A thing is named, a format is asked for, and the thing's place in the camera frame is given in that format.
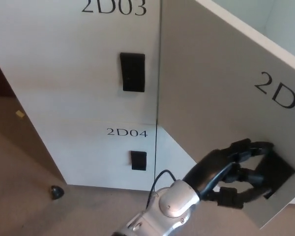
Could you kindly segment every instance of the text 2d03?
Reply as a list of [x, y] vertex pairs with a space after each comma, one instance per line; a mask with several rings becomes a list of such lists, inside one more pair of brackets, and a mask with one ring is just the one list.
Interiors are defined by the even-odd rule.
[[[82, 12], [89, 12], [93, 13], [94, 10], [92, 10], [92, 2], [95, 2], [96, 0], [88, 0], [88, 3], [86, 7], [82, 10]], [[105, 7], [103, 9], [103, 1], [104, 0], [97, 0], [97, 9], [98, 13], [103, 14], [110, 14], [116, 11], [117, 4], [118, 4], [118, 10], [122, 15], [130, 15], [135, 14], [136, 16], [144, 16], [147, 13], [147, 8], [145, 7], [146, 0], [139, 0], [139, 5], [134, 5], [133, 1], [138, 2], [137, 0], [110, 0], [110, 7], [109, 9]]]
[[[262, 74], [267, 75], [268, 81], [262, 85], [255, 85], [255, 87], [257, 89], [259, 89], [261, 92], [263, 92], [264, 94], [267, 94], [267, 92], [264, 90], [264, 88], [260, 88], [260, 87], [271, 85], [273, 79], [272, 79], [271, 75], [267, 72], [262, 72]], [[278, 95], [280, 93], [282, 93], [283, 91], [290, 93], [290, 95], [292, 95], [292, 97], [293, 97], [292, 100], [285, 101], [285, 104], [277, 101]], [[277, 89], [272, 97], [272, 100], [285, 109], [295, 108], [295, 92], [291, 88], [289, 88], [285, 84], [283, 84], [282, 82], [280, 82], [279, 86], [277, 87]]]

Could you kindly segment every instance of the white wall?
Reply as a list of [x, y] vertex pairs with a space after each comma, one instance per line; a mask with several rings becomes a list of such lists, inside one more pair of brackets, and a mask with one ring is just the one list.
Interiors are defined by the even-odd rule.
[[295, 55], [295, 0], [275, 1], [265, 34]]
[[275, 0], [213, 0], [260, 33], [265, 25]]

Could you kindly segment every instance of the open locker door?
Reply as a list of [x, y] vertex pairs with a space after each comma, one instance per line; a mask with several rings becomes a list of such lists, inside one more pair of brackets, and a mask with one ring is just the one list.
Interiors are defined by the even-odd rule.
[[[295, 169], [295, 57], [208, 0], [163, 0], [161, 28], [159, 126], [196, 162], [250, 138]], [[294, 197], [295, 174], [243, 210], [262, 227]]]

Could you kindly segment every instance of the black latch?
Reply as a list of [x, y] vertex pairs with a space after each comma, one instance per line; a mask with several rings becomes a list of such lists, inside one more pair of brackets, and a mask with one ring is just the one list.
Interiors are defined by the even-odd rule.
[[123, 91], [145, 91], [145, 59], [144, 54], [120, 53]]
[[131, 151], [131, 165], [133, 170], [147, 170], [147, 153], [145, 151]]

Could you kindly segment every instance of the black object on floor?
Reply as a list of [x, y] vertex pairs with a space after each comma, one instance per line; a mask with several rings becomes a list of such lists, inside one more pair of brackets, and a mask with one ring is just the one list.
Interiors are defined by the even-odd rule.
[[59, 199], [64, 195], [64, 190], [60, 188], [59, 186], [53, 185], [50, 188], [51, 190], [51, 196], [53, 200]]

